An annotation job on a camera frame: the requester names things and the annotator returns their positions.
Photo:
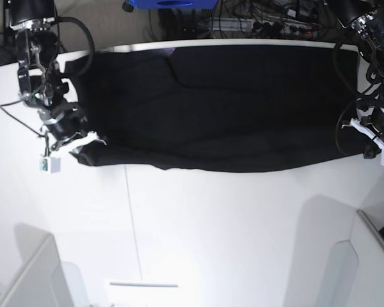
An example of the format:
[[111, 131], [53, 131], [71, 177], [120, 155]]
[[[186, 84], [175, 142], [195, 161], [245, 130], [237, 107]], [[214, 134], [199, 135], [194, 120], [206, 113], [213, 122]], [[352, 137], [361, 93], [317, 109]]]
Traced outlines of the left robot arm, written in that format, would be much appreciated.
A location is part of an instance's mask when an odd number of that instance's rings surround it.
[[334, 69], [355, 98], [342, 114], [351, 108], [363, 112], [362, 116], [347, 122], [340, 115], [335, 130], [351, 127], [365, 135], [369, 142], [364, 149], [364, 157], [373, 159], [379, 155], [384, 166], [384, 22], [378, 15], [379, 6], [374, 1], [327, 1], [326, 5], [344, 29], [351, 29], [358, 35], [362, 41], [362, 56], [369, 63], [366, 71], [369, 87], [359, 92], [340, 71], [337, 55], [343, 43], [335, 44], [332, 56]]

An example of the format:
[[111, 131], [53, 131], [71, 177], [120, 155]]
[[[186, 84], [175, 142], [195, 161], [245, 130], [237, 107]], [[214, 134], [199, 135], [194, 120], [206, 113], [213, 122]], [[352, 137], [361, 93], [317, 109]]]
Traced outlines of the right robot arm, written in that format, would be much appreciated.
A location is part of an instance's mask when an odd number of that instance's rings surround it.
[[[57, 61], [60, 33], [52, 29], [64, 22], [81, 28], [88, 42], [86, 63], [75, 72], [61, 72]], [[83, 75], [93, 63], [95, 44], [89, 29], [75, 17], [60, 17], [54, 1], [10, 1], [9, 23], [15, 33], [19, 66], [18, 102], [37, 110], [44, 131], [35, 131], [35, 135], [55, 139], [53, 145], [45, 146], [45, 156], [60, 148], [75, 152], [92, 142], [105, 144], [105, 139], [90, 130], [85, 109], [64, 97], [69, 91], [66, 80]]]

